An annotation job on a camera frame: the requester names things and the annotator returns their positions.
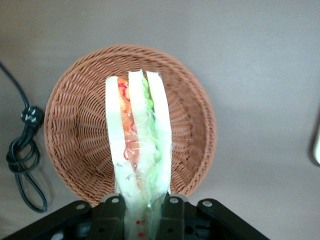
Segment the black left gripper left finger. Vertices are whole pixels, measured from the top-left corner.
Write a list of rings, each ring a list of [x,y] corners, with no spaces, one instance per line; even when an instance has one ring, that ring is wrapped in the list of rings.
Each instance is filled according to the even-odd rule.
[[[124,240],[126,204],[123,197],[118,193],[108,195],[98,206],[99,211],[91,225],[91,239]]]

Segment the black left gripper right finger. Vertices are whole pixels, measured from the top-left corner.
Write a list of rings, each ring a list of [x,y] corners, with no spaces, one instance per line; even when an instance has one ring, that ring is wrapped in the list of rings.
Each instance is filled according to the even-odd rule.
[[[181,194],[165,196],[159,222],[160,240],[185,239],[185,203],[187,198]]]

